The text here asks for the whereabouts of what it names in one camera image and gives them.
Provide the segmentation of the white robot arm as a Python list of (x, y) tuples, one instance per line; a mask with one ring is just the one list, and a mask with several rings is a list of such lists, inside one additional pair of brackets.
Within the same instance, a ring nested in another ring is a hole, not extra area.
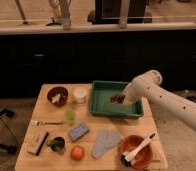
[(149, 70), (132, 79), (124, 88), (125, 102), (135, 103), (142, 97), (164, 107), (196, 132), (196, 103), (160, 87), (162, 75)]

